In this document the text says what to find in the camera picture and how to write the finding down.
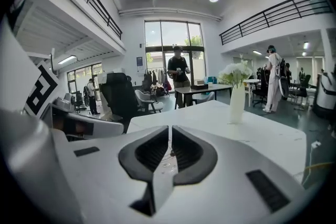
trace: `gray chair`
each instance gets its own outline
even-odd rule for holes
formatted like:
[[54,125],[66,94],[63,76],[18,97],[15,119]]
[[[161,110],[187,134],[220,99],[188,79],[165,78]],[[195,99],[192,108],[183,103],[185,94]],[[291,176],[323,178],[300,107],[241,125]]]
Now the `gray chair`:
[[139,106],[145,109],[145,112],[156,113],[157,111],[159,111],[161,113],[161,110],[163,109],[162,102],[155,102],[154,100],[151,100],[151,96],[149,94],[144,94],[139,90],[135,90],[135,96]]
[[214,99],[215,99],[215,93],[210,92],[209,95],[206,98],[193,99],[193,101],[195,102],[195,104],[201,104],[201,103],[205,103],[207,101],[214,100]]

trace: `table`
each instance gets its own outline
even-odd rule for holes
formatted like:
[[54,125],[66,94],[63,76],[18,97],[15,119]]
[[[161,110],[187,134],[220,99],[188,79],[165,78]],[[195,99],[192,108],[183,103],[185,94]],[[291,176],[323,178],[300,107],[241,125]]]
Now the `table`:
[[228,124],[229,105],[208,101],[184,109],[132,118],[127,133],[160,125],[182,125],[245,143],[282,167],[298,182],[306,164],[306,135],[244,111],[242,124]]
[[[199,89],[199,90],[194,90],[191,87],[180,87],[180,88],[175,88],[175,92],[178,92],[183,95],[188,95],[188,94],[196,94],[196,93],[205,93],[205,92],[215,92],[215,100],[217,100],[217,91],[223,91],[223,90],[229,90],[230,91],[230,96],[232,93],[232,86],[231,85],[223,85],[223,84],[212,84],[212,86],[209,86],[208,89]],[[186,98],[184,96],[183,98],[183,107],[185,107],[185,102]],[[175,109],[177,107],[177,98],[175,100]]]
[[248,85],[248,106],[251,106],[251,84],[258,84],[260,80],[258,79],[246,79],[243,81]]

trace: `wooden table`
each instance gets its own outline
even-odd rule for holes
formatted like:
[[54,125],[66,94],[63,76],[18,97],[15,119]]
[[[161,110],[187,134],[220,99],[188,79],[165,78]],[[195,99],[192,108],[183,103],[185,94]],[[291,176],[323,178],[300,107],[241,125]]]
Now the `wooden table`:
[[[230,96],[232,93],[232,86],[231,85],[224,85],[224,84],[212,84],[208,89],[199,89],[199,90],[194,90],[191,87],[181,87],[181,88],[175,88],[175,92],[178,94],[183,94],[183,107],[185,107],[186,103],[186,95],[193,95],[196,93],[205,93],[205,92],[214,92],[215,93],[215,100],[217,100],[217,91],[223,91],[223,90],[229,90],[230,91]],[[175,109],[177,107],[177,97],[175,100]]]
[[251,85],[258,84],[260,80],[258,79],[246,79],[243,82],[248,86],[248,106],[251,106]]

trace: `backpack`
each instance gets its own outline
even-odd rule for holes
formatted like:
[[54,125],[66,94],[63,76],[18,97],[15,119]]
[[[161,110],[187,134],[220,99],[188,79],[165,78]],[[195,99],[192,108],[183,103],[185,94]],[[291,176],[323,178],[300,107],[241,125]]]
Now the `backpack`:
[[89,95],[89,88],[88,88],[88,85],[84,86],[83,94],[84,94],[84,97],[86,97],[86,96]]

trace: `man in black shirt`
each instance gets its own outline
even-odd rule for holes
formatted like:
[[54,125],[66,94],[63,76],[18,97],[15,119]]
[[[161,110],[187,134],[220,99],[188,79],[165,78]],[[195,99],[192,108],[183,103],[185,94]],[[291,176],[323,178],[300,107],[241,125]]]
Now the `man in black shirt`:
[[[190,81],[186,75],[189,74],[190,69],[184,57],[181,57],[182,49],[179,46],[174,47],[174,56],[168,61],[168,74],[172,75],[174,88],[190,87]],[[180,108],[183,107],[182,95],[176,93],[177,105]],[[185,95],[186,105],[191,105],[191,95]]]

